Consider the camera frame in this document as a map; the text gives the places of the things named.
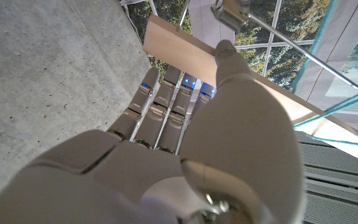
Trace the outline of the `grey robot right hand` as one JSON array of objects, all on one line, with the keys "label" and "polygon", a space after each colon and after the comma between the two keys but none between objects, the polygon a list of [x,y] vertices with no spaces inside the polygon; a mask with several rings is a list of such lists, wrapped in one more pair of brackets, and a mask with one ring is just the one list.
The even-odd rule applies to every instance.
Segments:
[{"label": "grey robot right hand", "polygon": [[41,154],[0,193],[0,223],[299,223],[305,193],[293,125],[228,40],[214,98],[178,154],[132,142],[130,121]]}]

